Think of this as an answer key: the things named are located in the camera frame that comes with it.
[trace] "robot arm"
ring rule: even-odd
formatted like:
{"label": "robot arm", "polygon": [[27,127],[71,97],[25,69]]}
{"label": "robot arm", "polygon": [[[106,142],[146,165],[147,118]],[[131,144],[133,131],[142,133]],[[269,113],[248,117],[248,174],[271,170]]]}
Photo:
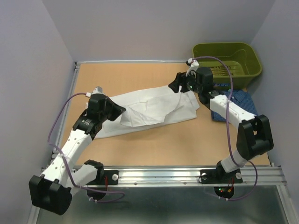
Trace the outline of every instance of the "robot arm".
{"label": "robot arm", "polygon": [[[209,68],[199,67],[196,60],[189,59],[190,66],[187,72],[177,73],[175,80],[168,86],[177,93],[193,91],[198,94],[200,102],[208,109],[226,117],[227,97],[220,91],[214,89],[213,74]],[[231,156],[217,163],[216,170],[203,170],[206,177],[202,183],[229,183],[231,178],[240,172],[249,160],[273,149],[273,139],[269,120],[266,116],[256,116],[240,108],[233,102],[229,102],[229,122],[238,129],[237,144]]]}
{"label": "robot arm", "polygon": [[[100,89],[94,90],[90,95],[88,108],[76,121],[61,149],[70,170],[102,129],[103,122],[116,120],[125,110],[102,94]],[[102,178],[103,172],[103,164],[89,160],[72,176],[76,185],[84,186],[96,178]],[[70,206],[72,196],[79,191],[79,188],[75,188],[71,183],[60,154],[40,176],[33,176],[30,179],[29,190],[34,206],[62,215]]]}

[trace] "green bin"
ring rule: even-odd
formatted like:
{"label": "green bin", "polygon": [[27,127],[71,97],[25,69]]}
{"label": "green bin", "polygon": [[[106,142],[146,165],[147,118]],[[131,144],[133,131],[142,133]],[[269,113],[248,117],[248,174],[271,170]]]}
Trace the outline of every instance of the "green bin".
{"label": "green bin", "polygon": [[[262,66],[252,47],[242,42],[200,43],[193,48],[193,56],[214,56],[228,66],[234,89],[245,88],[262,71]],[[200,66],[209,67],[217,89],[229,89],[230,81],[226,69],[216,60],[199,59]]]}

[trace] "gray wall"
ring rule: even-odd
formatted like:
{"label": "gray wall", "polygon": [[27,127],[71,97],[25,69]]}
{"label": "gray wall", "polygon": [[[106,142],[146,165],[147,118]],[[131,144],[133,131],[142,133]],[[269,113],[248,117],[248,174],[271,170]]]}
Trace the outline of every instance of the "gray wall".
{"label": "gray wall", "polygon": [[43,0],[75,61],[183,59],[199,42],[251,42],[274,0]]}
{"label": "gray wall", "polygon": [[0,222],[27,223],[28,182],[50,159],[47,134],[73,60],[41,0],[0,2]]}
{"label": "gray wall", "polygon": [[299,1],[276,0],[252,45],[263,73],[249,88],[259,113],[270,118],[274,149],[299,212]]}

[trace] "table surface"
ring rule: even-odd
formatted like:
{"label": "table surface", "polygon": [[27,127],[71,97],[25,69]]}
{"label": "table surface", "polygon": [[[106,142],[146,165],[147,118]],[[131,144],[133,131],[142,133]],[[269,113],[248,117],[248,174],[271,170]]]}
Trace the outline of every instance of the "table surface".
{"label": "table surface", "polygon": [[[184,63],[99,63],[80,66],[74,93],[91,92],[97,85],[109,97],[131,91],[168,85],[177,72],[186,71]],[[71,127],[85,109],[88,98],[75,97],[65,123],[62,144]],[[225,123],[214,122],[211,112],[200,102],[197,118],[181,123],[94,140],[82,153],[77,165],[88,159],[105,166],[193,166],[216,165],[228,156]],[[230,125],[232,146],[237,130]],[[253,162],[269,165],[267,154]]]}

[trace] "metal floor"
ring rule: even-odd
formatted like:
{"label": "metal floor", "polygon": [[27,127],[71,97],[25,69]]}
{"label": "metal floor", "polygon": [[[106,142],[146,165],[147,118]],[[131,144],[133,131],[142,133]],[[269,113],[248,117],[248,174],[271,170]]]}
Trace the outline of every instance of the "metal floor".
{"label": "metal floor", "polygon": [[[252,186],[236,186],[235,196]],[[95,204],[85,191],[75,195],[63,216],[40,210],[38,224],[286,224],[276,186],[257,186],[240,201],[208,195],[212,187],[129,188],[118,203]]]}

